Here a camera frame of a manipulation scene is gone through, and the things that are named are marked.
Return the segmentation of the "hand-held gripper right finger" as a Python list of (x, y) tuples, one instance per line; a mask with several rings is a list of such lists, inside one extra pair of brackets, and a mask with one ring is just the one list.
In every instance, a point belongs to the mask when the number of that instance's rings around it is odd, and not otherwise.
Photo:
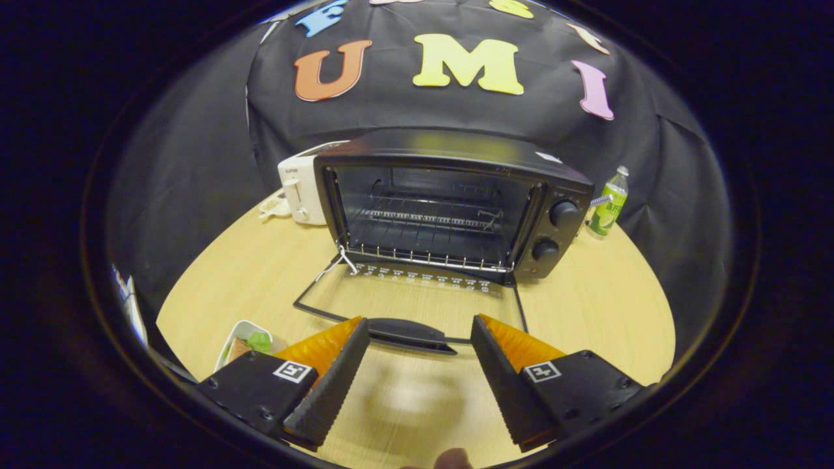
[(644, 391), (595, 351), (567, 354), (487, 315), (474, 317), (470, 341), (510, 439), (524, 452), (592, 433)]

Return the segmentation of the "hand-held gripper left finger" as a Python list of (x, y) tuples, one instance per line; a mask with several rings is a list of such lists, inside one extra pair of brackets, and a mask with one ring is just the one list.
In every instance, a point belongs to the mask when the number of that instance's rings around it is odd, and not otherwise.
[(355, 317), (276, 354), (247, 351), (197, 385), (212, 403), (275, 440), (324, 444), (369, 346)]

